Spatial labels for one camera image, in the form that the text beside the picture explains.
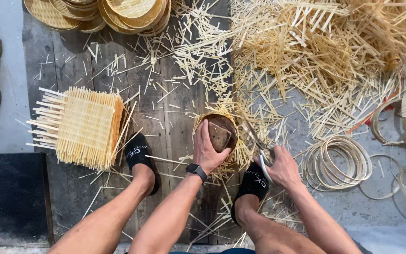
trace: foot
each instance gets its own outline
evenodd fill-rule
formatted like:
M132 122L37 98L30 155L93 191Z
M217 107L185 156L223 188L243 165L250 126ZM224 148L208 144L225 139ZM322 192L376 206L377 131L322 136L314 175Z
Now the foot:
M238 211L242 211L241 207L254 208L257 209L259 202L264 199L267 191L269 190L269 182L264 177L261 167L255 162L250 164L249 169L244 173L244 179L239 187L239 192L233 201L233 206L231 207L231 218L234 223L238 224L237 219L239 217L236 215Z
M142 184L147 188L147 193L150 193L151 196L159 189L159 176L155 173L155 167L151 159L145 157L145 155L150 155L149 151L150 147L145 136L139 133L127 144L125 156L129 169L133 174L133 181L141 180Z

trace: smartwatch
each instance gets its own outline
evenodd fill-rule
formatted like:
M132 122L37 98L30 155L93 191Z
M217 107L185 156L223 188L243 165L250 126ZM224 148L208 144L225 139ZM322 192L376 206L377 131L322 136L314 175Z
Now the smartwatch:
M193 173L193 174L197 174L200 176L200 178L202 179L203 183L206 182L206 173L202 170L202 168L200 167L200 165L191 163L189 166L187 166L186 168L186 172L188 173Z

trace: wooden plank floor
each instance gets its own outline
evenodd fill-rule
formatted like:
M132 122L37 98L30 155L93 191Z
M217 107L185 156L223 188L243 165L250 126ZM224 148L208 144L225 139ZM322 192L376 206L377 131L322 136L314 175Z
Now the wooden plank floor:
M213 14L227 16L227 0L218 1L212 10L214 10ZM211 23L216 25L220 23L221 28L228 28L227 19L214 18ZM169 32L174 34L173 24L177 26L177 18L172 17L169 22L171 27ZM31 117L36 117L32 115L34 113L32 108L37 107L36 101L40 101L42 97L42 93L38 90L39 87L59 92L63 92L73 85L106 92L110 91L110 86L114 90L129 87L121 93L124 100L135 95L140 90L140 96L136 98L136 108L133 113L135 124L131 125L129 135L142 127L144 128L142 130L143 134L156 135L147 137L152 153L156 157L178 160L179 157L192 154L194 148L192 142L194 120L189 116L192 116L193 112L196 114L207 112L204 105L206 98L203 85L198 83L196 85L188 84L189 89L181 85L173 93L158 102L166 94L166 91L171 91L179 85L166 80L182 76L181 70L177 64L174 64L171 57L161 58L155 63L153 70L151 68L146 70L147 65L145 65L124 72L121 75L108 76L106 71L96 75L114 60L114 55L126 55L126 67L121 59L119 61L119 71L137 66L142 61L140 57L145 57L147 54L142 49L134 51L127 44L134 46L139 41L143 48L146 48L146 46L143 38L122 35L106 27L103 31L93 34L89 40L92 44L89 43L88 45L94 53L96 52L96 43L99 45L98 58L95 59L87 47L83 48L87 38L87 34L78 31L61 33L50 31L24 9L23 46ZM53 63L39 65L39 63L46 62L47 57L48 61ZM65 60L69 57L72 57L72 59L65 63ZM40 73L40 66L42 66L41 79L35 79L34 77ZM156 85L156 88L149 86L145 89L149 78L152 79L153 83L161 84L166 91L161 89L159 85ZM210 101L213 102L217 99L214 94L209 95L209 97ZM130 107L133 107L133 105L134 100L129 103ZM109 182L108 186L118 188L126 188L129 184L122 177L118 175L109 176L108 173L104 173L98 178L96 175L79 178L93 173L93 171L81 166L67 165L62 162L57 163L54 152L48 149L36 147L35 150L47 154L52 220L56 241L82 219L99 186L104 185L106 181ZM176 164L159 160L155 161L155 166L159 172L185 176L184 166L176 168ZM129 168L126 165L124 156L121 158L121 165L116 169L129 174ZM170 191L177 187L180 181L179 178L161 176L159 192L147 197L140 203L123 232L134 237L155 207ZM237 183L239 183L238 173L230 180L231 185ZM235 186L229 189L232 198L236 195L237 188ZM98 209L120 192L119 189L104 189L95 199L91 211ZM227 200L226 196L227 194L222 187L202 186L190 212L206 225L209 225L217 218L217 213L221 211L220 208L223 206L220 201L221 197ZM189 243L198 235L197 230L203 230L204 228L201 223L189 217L186 229L178 242ZM210 235L201 239L198 243L233 243L240 237L241 229L230 222L215 233L219 236ZM123 234L121 241L131 241L131 239Z

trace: forearm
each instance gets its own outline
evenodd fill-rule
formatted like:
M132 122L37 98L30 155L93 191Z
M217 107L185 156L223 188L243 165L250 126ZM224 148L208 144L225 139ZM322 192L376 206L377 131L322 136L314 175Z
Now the forearm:
M288 189L292 201L299 210L309 238L327 253L361 253L346 231L319 205L299 183Z
M129 253L169 253L186 226L190 208L201 184L200 176L188 174L151 214L136 235Z

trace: black mat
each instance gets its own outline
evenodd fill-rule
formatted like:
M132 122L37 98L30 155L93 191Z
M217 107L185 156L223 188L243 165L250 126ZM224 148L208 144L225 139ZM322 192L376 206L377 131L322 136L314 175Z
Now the black mat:
M0 154L0 245L51 244L46 175L43 153Z

